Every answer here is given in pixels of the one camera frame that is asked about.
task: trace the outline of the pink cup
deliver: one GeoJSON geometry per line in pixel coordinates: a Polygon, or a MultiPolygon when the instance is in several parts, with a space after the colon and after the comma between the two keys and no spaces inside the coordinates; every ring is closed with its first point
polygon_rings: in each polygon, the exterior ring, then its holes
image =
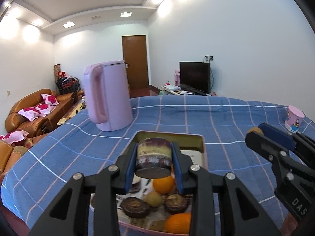
{"type": "Polygon", "coordinates": [[[304,118],[305,114],[300,109],[289,105],[284,125],[289,131],[296,133],[299,130],[304,118]]]}

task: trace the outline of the wooden floor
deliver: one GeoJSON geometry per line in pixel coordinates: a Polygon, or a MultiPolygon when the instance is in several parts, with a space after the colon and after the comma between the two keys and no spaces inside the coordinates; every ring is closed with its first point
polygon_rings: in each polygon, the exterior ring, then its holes
{"type": "MultiPolygon", "coordinates": [[[[30,230],[27,227],[27,225],[24,223],[24,221],[22,221],[20,218],[14,215],[10,210],[4,207],[2,203],[0,203],[0,212],[2,216],[5,217],[10,227],[15,231],[15,233],[18,236],[27,236],[30,230]]],[[[12,234],[11,233],[7,234],[4,231],[4,228],[0,228],[0,235],[10,236],[12,234]]]]}
{"type": "Polygon", "coordinates": [[[138,97],[147,97],[147,96],[157,96],[160,90],[152,85],[149,85],[148,88],[140,89],[140,90],[132,90],[130,92],[130,98],[138,98],[138,97]]]}

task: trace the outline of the pink kettle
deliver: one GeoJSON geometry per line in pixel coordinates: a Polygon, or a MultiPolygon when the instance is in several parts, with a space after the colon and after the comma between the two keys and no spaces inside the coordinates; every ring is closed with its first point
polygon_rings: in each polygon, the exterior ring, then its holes
{"type": "Polygon", "coordinates": [[[129,125],[132,112],[124,60],[89,65],[83,73],[90,119],[102,131],[129,125]]]}

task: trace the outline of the cylindrical tin can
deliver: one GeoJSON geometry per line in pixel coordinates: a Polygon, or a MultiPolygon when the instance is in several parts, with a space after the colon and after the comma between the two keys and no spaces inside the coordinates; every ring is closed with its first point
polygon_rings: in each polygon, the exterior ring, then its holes
{"type": "Polygon", "coordinates": [[[135,174],[142,178],[171,175],[172,150],[163,138],[148,138],[138,143],[135,174]]]}

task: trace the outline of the pink floral pillow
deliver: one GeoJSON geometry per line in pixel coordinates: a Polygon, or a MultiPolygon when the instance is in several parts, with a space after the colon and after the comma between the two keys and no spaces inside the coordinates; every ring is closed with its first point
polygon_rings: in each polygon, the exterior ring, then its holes
{"type": "Polygon", "coordinates": [[[28,132],[24,130],[14,131],[14,132],[8,133],[5,136],[0,136],[0,139],[7,142],[9,145],[11,145],[14,142],[19,142],[26,139],[27,135],[28,135],[28,132]]]}
{"type": "Polygon", "coordinates": [[[35,107],[28,107],[21,109],[18,114],[26,117],[29,121],[33,121],[38,117],[42,117],[40,111],[36,110],[35,107]]]}
{"type": "Polygon", "coordinates": [[[56,97],[54,95],[48,95],[48,94],[41,94],[43,100],[44,100],[44,103],[46,105],[50,105],[50,106],[56,106],[58,105],[58,101],[56,99],[56,97]]]}
{"type": "Polygon", "coordinates": [[[55,107],[46,104],[39,104],[35,106],[35,109],[41,113],[42,117],[46,117],[55,109],[55,107]]]}

